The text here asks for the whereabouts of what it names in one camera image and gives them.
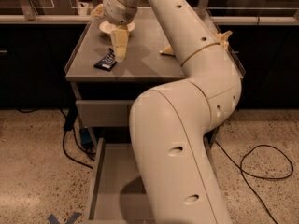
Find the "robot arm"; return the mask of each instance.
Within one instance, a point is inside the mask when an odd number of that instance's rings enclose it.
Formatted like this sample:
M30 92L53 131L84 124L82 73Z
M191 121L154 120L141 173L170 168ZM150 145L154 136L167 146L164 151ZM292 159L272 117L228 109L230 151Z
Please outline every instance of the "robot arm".
M104 0L107 19L132 21L136 1ZM239 72L185 0L148 1L187 77L145 91L131 109L132 145L151 211L161 224L232 223L203 137L234 112Z

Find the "drawer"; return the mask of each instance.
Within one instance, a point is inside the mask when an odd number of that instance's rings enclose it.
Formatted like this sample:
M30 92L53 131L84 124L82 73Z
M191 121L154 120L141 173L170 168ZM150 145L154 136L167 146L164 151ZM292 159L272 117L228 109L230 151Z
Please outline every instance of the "drawer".
M83 126L125 127L134 100L77 100L76 106Z
M83 222L155 224L131 144L100 138Z

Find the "dark cabinet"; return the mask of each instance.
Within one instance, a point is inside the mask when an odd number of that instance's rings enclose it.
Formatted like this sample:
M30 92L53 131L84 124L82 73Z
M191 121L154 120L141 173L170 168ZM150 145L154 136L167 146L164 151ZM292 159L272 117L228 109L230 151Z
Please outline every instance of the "dark cabinet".
M0 25L0 107L68 105L64 66L85 25Z
M221 26L245 67L240 107L298 108L298 26Z

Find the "electrical cord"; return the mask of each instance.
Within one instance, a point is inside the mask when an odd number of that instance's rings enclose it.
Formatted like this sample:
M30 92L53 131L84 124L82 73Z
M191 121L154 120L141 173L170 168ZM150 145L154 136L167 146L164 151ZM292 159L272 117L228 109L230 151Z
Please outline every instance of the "electrical cord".
M88 168L90 168L90 169L93 169L93 168L91 167L91 165L88 165L88 164L86 164L86 163L84 163L84 162L82 162L82 161L75 160L73 157L71 157L71 156L68 155L68 153L66 152L66 149L65 149L65 137L66 137L66 134L67 134L67 131L64 131L64 137L63 137L63 151L64 151L65 156L66 156L68 159L70 159L71 161L74 161L74 162L76 162L76 163L78 163L78 164L81 164L81 165L83 165L83 166L85 166L85 167L88 167Z
M64 116L65 118L67 118L67 115L64 113L64 111L63 111L62 109L59 109L59 111L63 114L63 116ZM82 152L84 152L90 160L94 161L94 157L93 157L93 155L95 155L95 153L94 153L94 152L89 152L88 150L83 149L83 148L79 145L79 143L78 143L78 140L77 140L77 138L76 138L76 130L75 130L74 127L72 128L72 131L73 131L73 135L74 135L74 139L75 139L75 143L76 143L77 147L78 147ZM71 157L71 156L66 152L66 149L65 149L65 137L66 137L67 132L68 132L68 131L64 131L64 137L63 137L63 151L64 151L65 156L66 156L68 159L70 159L71 161L74 161L74 162L76 162L76 163L78 163L78 164L81 164L81 165L83 165L83 166L85 166L85 167L88 167L88 168L93 169L93 168L91 167L91 165L88 165L88 164L86 164L86 163L84 163L84 162L82 162L82 161L78 161L78 160L74 159L73 157Z
M251 191L255 194L255 196L260 200L260 202L263 205L263 208L265 209L265 211L267 212L267 214L271 217L271 219L278 224L278 222L274 219L273 215L271 214L271 212L269 211L268 207L266 206L266 204L264 203L263 199L260 197L260 195L256 192L256 190L254 190L254 188L250 185L249 181L246 179L245 175L250 175L252 177L258 178L258 179L262 179L262 180L270 180L270 181L274 181L274 180L282 180L282 179L286 179L290 176L292 176L293 174L293 164L291 162L291 160L288 158L287 155L285 155L280 149L273 147L273 146L269 146L269 145L258 145L256 147L254 147L250 152L248 152L246 155L244 155L241 159L240 165L237 165L236 162L228 155L228 153L225 151L225 149L219 144L219 142L217 140L215 140L215 143L221 148L221 150L223 151L223 153L227 156L227 158L240 170L242 177L245 181L245 183L249 186L249 188L251 189ZM269 148L273 148L274 150L278 151L279 153L281 153L286 160L289 162L291 170L287 175L284 176L279 176L279 177L269 177L269 176L259 176L259 175L252 175L249 172L246 172L243 169L243 162L245 160L245 158L250 155L256 148L259 147L269 147Z

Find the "speckled floor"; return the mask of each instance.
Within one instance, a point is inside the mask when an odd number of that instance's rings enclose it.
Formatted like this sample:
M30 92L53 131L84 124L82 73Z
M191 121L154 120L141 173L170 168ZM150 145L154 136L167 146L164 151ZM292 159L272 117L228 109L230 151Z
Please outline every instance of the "speckled floor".
M279 224L299 223L299 110L240 110L221 126L217 140L237 162L251 148L268 144L280 148L294 165L287 180L262 181L248 177ZM64 116L58 110L23 114L0 110L0 223L49 223L54 215L65 223L83 214L91 170L63 153ZM72 133L66 149L92 164L78 150ZM212 148L219 183L232 220L237 224L275 223L242 179L239 170L216 145ZM289 172L283 156L258 149L244 161L256 175ZM75 223L82 222L82 215Z

